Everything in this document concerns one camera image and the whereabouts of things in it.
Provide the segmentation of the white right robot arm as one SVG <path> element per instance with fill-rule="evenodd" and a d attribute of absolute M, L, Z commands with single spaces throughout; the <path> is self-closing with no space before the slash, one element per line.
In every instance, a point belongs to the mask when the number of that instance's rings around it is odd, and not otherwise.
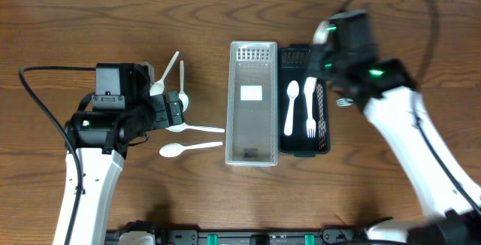
<path fill-rule="evenodd" d="M 314 44 L 307 73 L 339 86 L 358 105 L 395 154 L 426 218 L 368 226 L 365 244 L 480 242 L 480 187 L 445 144 L 400 60 Z"/>

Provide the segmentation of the white plastic fork hidden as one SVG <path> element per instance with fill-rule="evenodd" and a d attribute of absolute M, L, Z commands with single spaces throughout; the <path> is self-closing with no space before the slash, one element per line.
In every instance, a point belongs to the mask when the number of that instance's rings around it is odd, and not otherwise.
<path fill-rule="evenodd" d="M 313 36 L 313 45 L 317 44 L 325 44 L 328 40 L 329 36 L 329 21 L 323 20 L 317 27 L 314 36 Z M 305 93 L 312 93 L 315 90 L 316 85 L 316 78 L 315 77 L 307 77 L 306 82 L 304 84 L 304 92 Z"/>

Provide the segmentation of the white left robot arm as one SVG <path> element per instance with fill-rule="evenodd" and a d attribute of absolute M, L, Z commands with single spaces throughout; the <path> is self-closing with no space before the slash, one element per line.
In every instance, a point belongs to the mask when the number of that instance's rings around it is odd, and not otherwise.
<path fill-rule="evenodd" d="M 168 244 L 168 233 L 153 222 L 130 222 L 108 231 L 116 183 L 125 159 L 113 150 L 82 147 L 65 159 L 67 171 L 54 244 Z"/>

